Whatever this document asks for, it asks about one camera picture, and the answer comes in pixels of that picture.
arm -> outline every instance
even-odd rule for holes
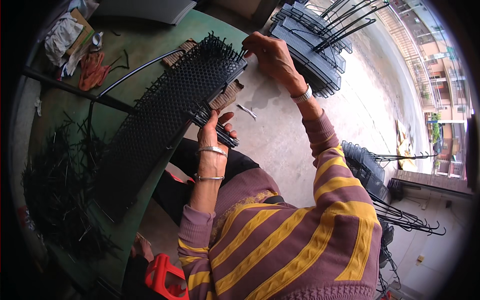
[[[255,54],[258,58],[260,69],[277,79],[292,97],[299,97],[307,91],[305,79],[301,76],[288,52],[285,41],[263,36],[258,32],[253,33],[243,41],[247,49],[245,57]],[[303,124],[310,140],[312,155],[315,158],[313,165],[317,168],[314,181],[315,201],[327,193],[325,204],[335,201],[344,201],[345,195],[336,192],[342,187],[356,186],[355,198],[371,203],[360,181],[353,177],[352,172],[345,164],[344,154],[335,135],[334,127],[324,110],[320,107],[315,97],[297,104],[303,116]]]
[[[233,117],[226,113],[218,118],[218,112],[212,111],[208,123],[199,131],[199,147],[217,146],[228,153],[228,147],[218,143],[215,126],[217,122],[225,123]],[[231,131],[232,125],[225,125]],[[198,175],[202,177],[221,177],[225,174],[227,158],[217,152],[199,152]],[[208,259],[208,243],[215,217],[215,204],[221,180],[201,180],[195,183],[190,203],[183,209],[180,224],[178,253],[182,265],[190,299],[212,299],[214,283],[212,269]]]
[[[248,50],[245,56],[254,53],[260,69],[277,79],[292,97],[299,97],[307,91],[305,80],[295,70],[285,41],[256,32],[243,41],[243,46]],[[297,106],[310,140],[313,165],[317,168],[313,183],[314,210],[321,215],[317,239],[329,241],[336,220],[340,222],[338,218],[347,222],[358,233],[349,262],[335,281],[365,280],[374,287],[382,230],[372,200],[347,167],[334,127],[317,100],[312,96]]]

orange cloth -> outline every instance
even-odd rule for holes
[[[110,66],[101,65],[104,57],[104,52],[90,53],[85,55],[80,61],[82,74],[80,75],[78,87],[82,91],[88,91],[95,86],[102,85],[111,68]]]

green table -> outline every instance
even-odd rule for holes
[[[190,11],[180,24],[175,27],[152,22],[125,20],[109,20],[106,22],[105,19],[92,20],[91,25],[96,32],[104,32],[103,51],[105,52],[105,59],[102,63],[103,65],[111,64],[116,58],[123,55],[124,49],[129,54],[130,63],[130,70],[117,68],[108,75],[100,88],[91,90],[92,94],[100,93],[129,71],[175,49],[189,38],[201,41],[208,35],[208,32],[213,30],[216,36],[226,37],[226,43],[232,43],[235,49],[240,50],[241,42],[247,36],[244,32],[198,11]],[[115,36],[111,30],[121,35]],[[126,64],[124,57],[115,65],[119,64]],[[133,106],[134,100],[139,99],[143,95],[145,88],[149,87],[151,82],[155,81],[163,71],[163,65],[160,63],[154,64],[121,83],[109,95]],[[72,78],[65,80],[65,82],[77,86],[79,76],[80,68],[76,70]],[[41,149],[45,137],[52,134],[54,127],[60,125],[66,119],[63,114],[64,111],[75,122],[81,124],[88,115],[90,104],[90,101],[87,99],[57,89],[50,89],[44,92],[41,95],[41,100],[43,102],[42,117],[36,116],[32,125],[29,147],[30,155]],[[99,136],[105,133],[106,141],[109,141],[126,116],[127,114],[121,111],[101,104],[95,104],[92,127]],[[80,133],[76,133],[76,129],[74,127],[71,128],[72,143],[82,138]],[[95,280],[101,277],[114,289],[120,291],[123,273],[135,233],[156,184],[167,166],[173,151],[174,149],[167,153],[150,174],[150,177],[137,196],[138,202],[129,209],[123,222],[114,224],[96,205],[91,206],[92,213],[98,218],[106,235],[111,235],[112,241],[122,248],[122,251],[117,251],[120,259],[108,255],[104,260],[86,264],[74,261],[59,247],[48,245],[53,250],[61,267],[79,287],[89,290]]]

balcony railing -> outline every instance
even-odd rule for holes
[[[450,82],[453,104],[465,104],[465,90],[459,82],[459,80],[464,80],[464,78],[460,76],[455,69],[448,69],[448,79]]]
[[[432,69],[425,63],[422,50],[417,46],[410,31],[405,26],[397,12],[392,8],[392,5],[383,10],[379,10],[376,14],[380,17],[382,22],[388,28],[390,35],[394,38],[400,52],[407,63],[410,74],[412,75],[415,89],[421,99],[424,108],[434,107],[439,109],[442,106],[440,93],[438,88],[432,84],[430,78],[433,76]]]

black pants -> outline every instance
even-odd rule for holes
[[[178,167],[187,176],[193,178],[198,170],[198,143],[183,138],[179,146],[173,153],[170,163]],[[225,179],[222,180],[220,187],[224,186],[235,175],[243,171],[259,168],[260,166],[242,153],[229,150],[227,166],[225,168]],[[158,182],[152,197],[172,218],[172,220],[180,226],[183,213],[183,207],[190,200],[193,190],[193,183],[185,184],[173,179],[168,172],[164,172]]]
[[[166,299],[145,284],[148,260],[141,255],[129,257],[123,277],[123,299],[162,300]]]

